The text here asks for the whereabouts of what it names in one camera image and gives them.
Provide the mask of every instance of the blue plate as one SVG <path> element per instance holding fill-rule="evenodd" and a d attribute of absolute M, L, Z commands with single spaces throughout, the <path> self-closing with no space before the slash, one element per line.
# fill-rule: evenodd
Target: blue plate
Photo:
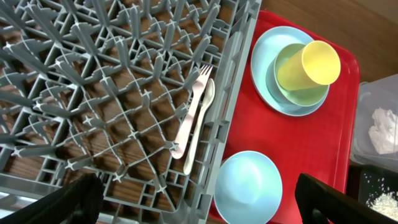
<path fill-rule="evenodd" d="M 305 32 L 279 26 L 269 29 L 257 40 L 251 55 L 251 76 L 258 94 L 273 109 L 289 116 L 305 116 L 316 111 L 325 101 L 326 96 L 313 106 L 284 104 L 275 100 L 267 87 L 267 71 L 278 53 L 289 44 L 309 44 L 313 39 Z"/>
<path fill-rule="evenodd" d="M 221 166 L 214 201 L 218 213 L 228 223 L 267 223 L 281 200 L 278 168 L 260 152 L 239 152 Z"/>

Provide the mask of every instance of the clear plastic bin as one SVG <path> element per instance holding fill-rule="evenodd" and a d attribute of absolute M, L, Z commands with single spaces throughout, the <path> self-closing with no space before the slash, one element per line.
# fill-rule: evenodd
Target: clear plastic bin
<path fill-rule="evenodd" d="M 375 125 L 373 114 L 375 110 L 381 108 L 390 111 L 395 116 L 398 115 L 398 75 L 383 78 L 372 83 L 362 83 L 359 89 L 359 99 L 356 110 L 356 121 L 354 127 L 353 147 L 351 160 L 360 164 L 374 164 L 398 171 L 398 119 L 390 119 L 388 132 L 382 132 L 380 125 Z M 376 126 L 382 133 L 390 133 L 391 144 L 379 146 L 378 150 L 374 144 L 377 137 L 373 137 L 372 142 L 370 129 Z"/>

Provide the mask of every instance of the tray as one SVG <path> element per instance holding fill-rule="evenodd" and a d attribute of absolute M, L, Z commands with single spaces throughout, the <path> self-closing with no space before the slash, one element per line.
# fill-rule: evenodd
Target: tray
<path fill-rule="evenodd" d="M 269 11 L 260 11 L 252 48 L 261 34 L 275 26 L 302 29 Z M 223 156 L 226 159 L 237 152 L 253 150 L 274 161 L 282 177 L 283 196 L 271 223 L 302 222 L 294 197 L 300 173 L 308 173 L 341 192 L 346 189 L 360 79 L 358 63 L 344 48 L 302 30 L 315 40 L 331 44 L 341 59 L 341 75 L 330 87 L 325 103 L 313 114 L 301 118 L 276 112 L 256 92 L 249 56 Z M 221 219 L 214 204 L 210 214 Z"/>
<path fill-rule="evenodd" d="M 0 1 L 0 203 L 93 172 L 100 222 L 205 223 L 260 4 Z M 170 150 L 204 64 L 216 96 L 186 176 Z"/>

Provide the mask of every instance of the crumpled paper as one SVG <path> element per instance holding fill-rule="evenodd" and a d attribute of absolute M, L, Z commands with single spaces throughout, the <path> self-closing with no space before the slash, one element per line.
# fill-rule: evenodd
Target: crumpled paper
<path fill-rule="evenodd" d="M 379 154 L 395 153 L 398 149 L 397 116 L 391 110 L 382 108 L 372 114 L 374 126 L 369 129 L 369 136 Z"/>

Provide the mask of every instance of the cutlery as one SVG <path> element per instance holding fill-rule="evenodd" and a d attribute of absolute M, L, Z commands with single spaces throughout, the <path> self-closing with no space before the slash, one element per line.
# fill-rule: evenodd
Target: cutlery
<path fill-rule="evenodd" d="M 188 114 L 185 116 L 184 121 L 182 121 L 181 127 L 174 141 L 174 143 L 177 144 L 177 150 L 171 151 L 172 157 L 174 159 L 180 159 L 184 155 L 185 148 L 187 147 L 188 143 L 189 134 L 191 132 L 193 119 L 197 112 L 200 97 L 206 88 L 206 84 L 212 69 L 213 66 L 211 65 L 202 66 L 200 75 L 192 86 L 192 91 L 193 91 L 192 102 L 189 107 Z"/>
<path fill-rule="evenodd" d="M 203 122 L 203 118 L 205 117 L 205 113 L 210 107 L 210 105 L 214 101 L 214 97 L 216 96 L 216 87 L 214 84 L 214 80 L 211 78 L 209 79 L 206 87 L 205 97 L 203 99 L 203 103 L 201 104 L 197 125 L 195 126 L 195 130 L 193 131 L 193 137 L 191 140 L 191 145 L 188 150 L 188 156 L 184 163 L 184 174 L 188 175 L 191 173 L 193 160 L 195 159 L 195 153 L 198 147 L 198 140 L 201 130 L 201 124 Z"/>

